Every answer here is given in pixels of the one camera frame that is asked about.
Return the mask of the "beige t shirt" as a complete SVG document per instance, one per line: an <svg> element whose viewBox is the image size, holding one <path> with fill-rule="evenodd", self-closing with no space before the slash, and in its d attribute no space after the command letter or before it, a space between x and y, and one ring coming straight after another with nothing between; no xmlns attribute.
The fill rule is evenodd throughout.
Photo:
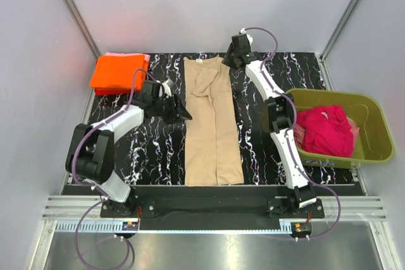
<svg viewBox="0 0 405 270"><path fill-rule="evenodd" d="M244 183L230 68L220 57L184 59L185 185Z"/></svg>

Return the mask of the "crumpled dusty pink t shirt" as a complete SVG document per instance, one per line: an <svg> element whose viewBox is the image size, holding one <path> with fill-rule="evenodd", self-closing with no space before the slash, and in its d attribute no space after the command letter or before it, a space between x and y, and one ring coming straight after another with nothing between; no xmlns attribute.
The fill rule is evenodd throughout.
<svg viewBox="0 0 405 270"><path fill-rule="evenodd" d="M351 126L351 133L353 135L353 147L355 147L356 142L357 142L358 137L359 137L360 127L358 127L357 124L350 118L348 119L348 122L349 122L349 124ZM294 140L295 140L296 145L300 149L302 148L304 135L305 135L305 129L302 128L301 126L297 125L294 128Z"/></svg>

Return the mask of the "right power connector board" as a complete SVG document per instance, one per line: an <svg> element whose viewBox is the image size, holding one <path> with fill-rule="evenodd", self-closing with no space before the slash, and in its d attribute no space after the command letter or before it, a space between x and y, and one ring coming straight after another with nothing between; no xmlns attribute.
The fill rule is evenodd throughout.
<svg viewBox="0 0 405 270"><path fill-rule="evenodd" d="M311 223L292 223L292 231L295 233L311 233Z"/></svg>

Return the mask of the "folded pink t shirt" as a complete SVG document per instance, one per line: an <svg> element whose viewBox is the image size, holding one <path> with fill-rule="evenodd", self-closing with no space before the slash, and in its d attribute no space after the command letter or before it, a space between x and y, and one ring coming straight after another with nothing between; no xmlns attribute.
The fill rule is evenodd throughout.
<svg viewBox="0 0 405 270"><path fill-rule="evenodd" d="M128 57L128 56L142 56L144 61L150 61L150 55L142 53L116 53L116 52L107 52L106 56L116 56L116 57Z"/></svg>

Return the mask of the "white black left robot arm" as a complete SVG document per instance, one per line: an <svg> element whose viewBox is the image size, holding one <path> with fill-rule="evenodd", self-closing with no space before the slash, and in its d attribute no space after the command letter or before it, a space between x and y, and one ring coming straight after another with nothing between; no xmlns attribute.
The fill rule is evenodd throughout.
<svg viewBox="0 0 405 270"><path fill-rule="evenodd" d="M142 90L131 93L128 104L106 119L75 127L65 168L80 186L97 190L106 205L129 215L137 212L135 192L115 171L115 143L145 120L159 116L167 124L191 120L173 82L146 80Z"/></svg>

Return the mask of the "folded orange t shirt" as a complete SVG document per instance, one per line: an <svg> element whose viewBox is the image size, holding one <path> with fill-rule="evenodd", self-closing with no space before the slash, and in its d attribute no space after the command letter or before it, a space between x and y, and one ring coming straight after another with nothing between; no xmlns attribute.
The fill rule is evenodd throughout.
<svg viewBox="0 0 405 270"><path fill-rule="evenodd" d="M146 74L138 71L134 78L134 73L138 69L147 71L149 58L146 54L102 55L96 62L89 86L101 90L140 90Z"/></svg>

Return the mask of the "olive green plastic bin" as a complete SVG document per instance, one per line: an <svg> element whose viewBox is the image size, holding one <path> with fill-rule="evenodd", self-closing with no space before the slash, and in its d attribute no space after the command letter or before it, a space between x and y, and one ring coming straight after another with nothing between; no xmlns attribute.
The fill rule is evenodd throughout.
<svg viewBox="0 0 405 270"><path fill-rule="evenodd" d="M359 127L359 137L351 157L314 154L299 149L303 165L354 169L363 164L383 164L391 160L394 144L383 111L374 99L362 94L331 90L296 88L287 93L294 97L298 111L339 105Z"/></svg>

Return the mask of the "left power connector board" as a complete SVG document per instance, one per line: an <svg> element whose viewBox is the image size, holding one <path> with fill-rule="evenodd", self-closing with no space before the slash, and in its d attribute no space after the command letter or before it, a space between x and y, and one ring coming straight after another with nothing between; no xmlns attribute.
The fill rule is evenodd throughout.
<svg viewBox="0 0 405 270"><path fill-rule="evenodd" d="M138 231L139 222L138 221L124 221L122 225L122 230L124 231Z"/></svg>

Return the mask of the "aluminium frame post left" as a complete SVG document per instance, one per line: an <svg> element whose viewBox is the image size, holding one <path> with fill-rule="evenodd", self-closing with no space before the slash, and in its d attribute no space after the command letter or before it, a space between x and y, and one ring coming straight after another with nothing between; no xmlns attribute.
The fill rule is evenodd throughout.
<svg viewBox="0 0 405 270"><path fill-rule="evenodd" d="M91 50L91 53L95 58L98 58L101 55L101 52L92 37L88 26L86 25L85 20L83 19L77 5L74 0L63 0L67 10L71 14L73 21L75 22L79 32L82 34L87 46Z"/></svg>

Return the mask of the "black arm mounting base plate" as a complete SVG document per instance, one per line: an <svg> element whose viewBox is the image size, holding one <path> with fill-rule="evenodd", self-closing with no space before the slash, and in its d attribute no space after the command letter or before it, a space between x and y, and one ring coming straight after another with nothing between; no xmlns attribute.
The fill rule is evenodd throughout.
<svg viewBox="0 0 405 270"><path fill-rule="evenodd" d="M310 217L280 214L285 209L287 187L275 185L239 185L217 187L147 186L133 187L137 212L124 215L104 203L101 217L139 219L142 232L203 233L275 230L281 219L324 219L318 199Z"/></svg>

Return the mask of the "aluminium frame post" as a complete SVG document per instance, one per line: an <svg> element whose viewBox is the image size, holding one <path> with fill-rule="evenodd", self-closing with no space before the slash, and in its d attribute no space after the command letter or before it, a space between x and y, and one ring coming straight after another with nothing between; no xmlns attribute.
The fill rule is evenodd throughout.
<svg viewBox="0 0 405 270"><path fill-rule="evenodd" d="M95 58L98 58L101 55L101 52L92 37L88 26L86 25L85 20L83 19L77 5L74 0L63 0L67 10L71 14L73 21L75 22L79 32L82 34L87 46L91 50L91 53Z"/></svg>
<svg viewBox="0 0 405 270"><path fill-rule="evenodd" d="M356 11L357 7L359 6L361 0L350 0L347 4L342 16L339 19L331 37L329 38L324 50L320 54L321 62L325 62L330 53L332 52L334 46L336 45L337 41L339 40L340 36L344 32L347 24L349 23L351 17L353 16L354 12Z"/></svg>

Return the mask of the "folded red t shirt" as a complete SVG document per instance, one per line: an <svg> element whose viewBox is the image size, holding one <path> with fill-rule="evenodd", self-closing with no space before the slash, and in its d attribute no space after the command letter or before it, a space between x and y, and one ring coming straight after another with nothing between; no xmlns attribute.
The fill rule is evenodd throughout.
<svg viewBox="0 0 405 270"><path fill-rule="evenodd" d="M116 94L129 94L131 93L130 89L94 89L94 92L98 96L102 95L116 95Z"/></svg>

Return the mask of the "crumpled magenta t shirt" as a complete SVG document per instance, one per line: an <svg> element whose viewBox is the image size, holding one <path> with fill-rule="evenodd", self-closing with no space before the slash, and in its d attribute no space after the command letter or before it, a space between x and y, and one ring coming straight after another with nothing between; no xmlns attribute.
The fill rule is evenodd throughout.
<svg viewBox="0 0 405 270"><path fill-rule="evenodd" d="M297 125L304 130L302 150L337 157L352 155L354 135L342 107L320 106L301 111Z"/></svg>

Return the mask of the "aluminium front rail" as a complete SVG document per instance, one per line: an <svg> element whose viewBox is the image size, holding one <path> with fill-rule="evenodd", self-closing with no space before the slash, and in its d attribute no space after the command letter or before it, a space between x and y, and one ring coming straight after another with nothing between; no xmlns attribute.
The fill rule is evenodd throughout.
<svg viewBox="0 0 405 270"><path fill-rule="evenodd" d="M159 234L290 234L294 223L327 228L341 222L379 222L386 216L378 197L320 197L304 211L287 211L284 198L146 198L136 211L117 211L98 196L51 196L43 220L63 232Z"/></svg>

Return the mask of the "aluminium frame post right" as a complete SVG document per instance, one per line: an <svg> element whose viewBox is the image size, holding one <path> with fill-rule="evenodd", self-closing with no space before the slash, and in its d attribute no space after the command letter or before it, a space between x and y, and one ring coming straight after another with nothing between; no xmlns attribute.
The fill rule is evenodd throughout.
<svg viewBox="0 0 405 270"><path fill-rule="evenodd" d="M324 50L320 54L321 62L325 62L330 53L332 52L334 46L336 45L337 41L339 40L340 36L344 32L347 24L349 23L351 17L353 16L354 12L356 11L357 7L359 6L361 0L350 0L347 4L342 16L339 19L331 37L329 38Z"/></svg>

